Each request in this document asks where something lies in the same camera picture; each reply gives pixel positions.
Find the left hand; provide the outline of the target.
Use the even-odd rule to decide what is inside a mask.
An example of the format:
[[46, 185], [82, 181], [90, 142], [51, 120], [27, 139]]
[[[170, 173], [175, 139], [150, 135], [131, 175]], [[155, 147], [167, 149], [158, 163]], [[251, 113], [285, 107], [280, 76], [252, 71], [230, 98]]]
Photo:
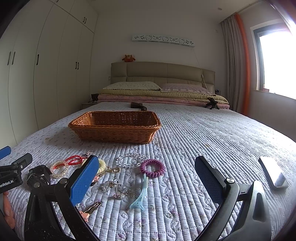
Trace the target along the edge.
[[4, 210], [4, 219], [11, 229], [15, 228], [16, 222], [14, 219], [14, 213], [11, 208], [11, 203], [9, 201], [9, 192], [6, 191], [3, 193], [3, 210]]

